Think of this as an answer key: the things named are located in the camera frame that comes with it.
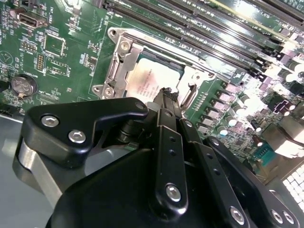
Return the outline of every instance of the black bracket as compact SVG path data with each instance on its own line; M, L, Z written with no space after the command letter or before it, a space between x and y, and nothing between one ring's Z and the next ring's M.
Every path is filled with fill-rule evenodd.
M79 167L93 148L96 132L130 119L144 119L147 114L148 108L136 98L37 106L25 116L19 143L24 139L29 148L56 163ZM55 118L48 120L53 125L43 124L46 116ZM72 131L79 132L79 143L70 140Z

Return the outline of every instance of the black plastic arm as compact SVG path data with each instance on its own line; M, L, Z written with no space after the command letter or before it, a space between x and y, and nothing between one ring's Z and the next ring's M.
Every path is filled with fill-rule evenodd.
M258 180L229 150L215 137L203 142L215 152L221 164L228 170L226 175L233 187L242 195L242 206L251 219L261 228L299 228L292 212Z
M95 132L130 119L144 119L147 114L148 108L136 98L37 106L25 116L21 140L60 165L79 167L94 145ZM45 126L41 120L48 115L56 117L59 124ZM69 139L73 130L85 135L83 143Z

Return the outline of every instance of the bolt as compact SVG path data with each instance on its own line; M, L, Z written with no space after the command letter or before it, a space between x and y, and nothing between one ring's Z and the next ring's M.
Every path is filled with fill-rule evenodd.
M181 192L174 185L168 185L166 187L167 196L174 202L179 202L181 200Z
M291 224L295 223L293 217L291 217L286 211L283 210L283 214L284 214L284 216L285 216L285 218L287 219L288 222L290 222Z
M113 95L113 90L112 88L106 88L104 93L108 96L108 97L112 97Z
M123 50L123 51L128 51L130 49L130 44L127 42L127 41L123 41L121 42L120 44L120 48Z
M68 138L74 142L74 143L84 143L84 141L86 140L86 135L79 130L72 130L69 134L68 134Z
M186 120L185 122L188 127L192 127L192 123L190 121Z
M271 210L271 214L278 223L283 224L282 217L275 210Z
M235 207L230 207L230 214L232 216L232 218L240 225L244 225L245 224L245 219L244 216L242 215L242 213L236 209Z
M52 115L43 116L41 122L46 127L56 127L59 124L59 120Z
M216 139L211 139L212 143L216 146L219 146L219 142Z

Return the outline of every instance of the motherboard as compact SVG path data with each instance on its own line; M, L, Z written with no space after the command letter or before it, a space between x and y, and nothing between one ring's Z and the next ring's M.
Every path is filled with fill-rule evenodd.
M303 6L0 0L0 113L18 119L36 105L129 96L147 103L170 87L200 136L218 137L241 161L303 157Z

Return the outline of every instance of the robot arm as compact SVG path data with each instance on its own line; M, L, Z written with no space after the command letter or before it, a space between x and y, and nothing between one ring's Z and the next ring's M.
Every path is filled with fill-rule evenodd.
M47 228L299 228L285 207L219 140L202 141L162 89L135 98L28 111L13 168L45 194ZM137 149L85 175L91 150Z

